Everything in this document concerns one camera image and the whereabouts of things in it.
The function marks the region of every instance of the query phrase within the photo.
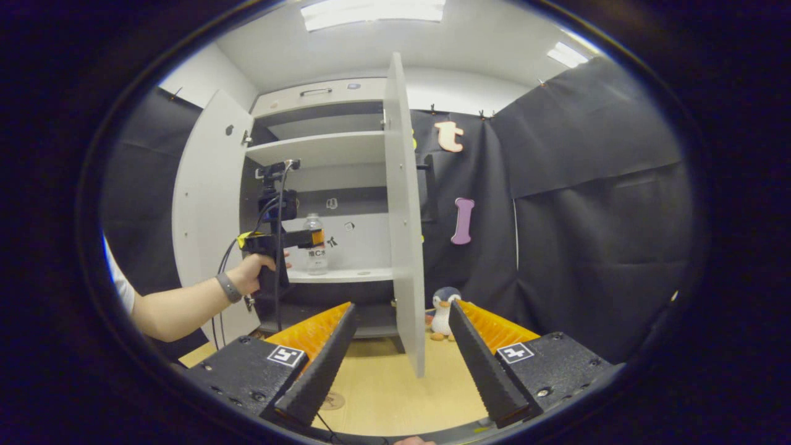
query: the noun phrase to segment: plastic water bottle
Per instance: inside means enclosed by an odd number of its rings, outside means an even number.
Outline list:
[[[319,214],[309,213],[308,219],[302,226],[305,230],[321,229],[321,238],[324,239],[324,227],[319,220]],[[308,249],[308,263],[306,265],[308,275],[323,275],[327,273],[327,253],[324,250],[324,243]]]

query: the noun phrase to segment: white wall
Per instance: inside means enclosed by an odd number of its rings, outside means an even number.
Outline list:
[[[159,84],[169,93],[205,108],[218,89],[224,90],[245,111],[258,96],[258,89],[242,74],[217,44],[212,43],[194,54]]]
[[[481,74],[433,68],[404,68],[411,109],[434,109],[491,116],[532,87]]]

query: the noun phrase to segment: ceiling light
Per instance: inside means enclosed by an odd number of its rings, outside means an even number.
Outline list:
[[[596,48],[595,46],[593,46],[593,44],[591,44],[587,40],[583,39],[582,37],[579,37],[577,34],[574,34],[573,32],[568,32],[568,31],[563,31],[563,32],[565,32],[572,39],[576,40],[580,45],[586,47],[588,51],[590,51],[591,53],[599,54],[599,48]]]
[[[374,20],[441,21],[445,0],[325,0],[302,8],[308,31]]]
[[[569,45],[560,42],[557,42],[554,49],[551,49],[547,55],[569,68],[574,68],[580,63],[588,62],[587,57],[571,49]]]

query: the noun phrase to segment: cabinet handle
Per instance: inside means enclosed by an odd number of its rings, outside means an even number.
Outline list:
[[[317,91],[326,91],[328,93],[332,93],[332,88],[308,89],[306,91],[303,91],[302,93],[299,93],[299,95],[300,95],[300,97],[303,97],[307,93],[315,93]]]

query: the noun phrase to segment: black curtain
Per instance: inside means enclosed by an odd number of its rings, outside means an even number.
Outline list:
[[[517,258],[513,202],[505,178],[505,159],[489,120],[479,116],[447,112],[412,111],[417,162],[433,155],[437,180],[438,219],[423,224],[423,266],[426,307],[433,293],[444,286],[461,291],[462,299],[474,302],[512,321],[525,323],[524,301],[516,298]],[[464,130],[456,141],[459,153],[443,150],[434,124],[452,121]],[[421,213],[429,214],[426,180],[418,172]],[[470,222],[472,240],[454,245],[456,198],[475,201]]]
[[[112,148],[102,227],[115,261],[140,295],[181,287],[171,235],[173,187],[200,112],[157,88],[129,116]],[[175,361],[208,340],[198,329],[172,343],[151,341]]]
[[[625,360],[690,256],[694,208],[679,139],[647,91],[603,58],[491,123],[515,199],[526,326]]]

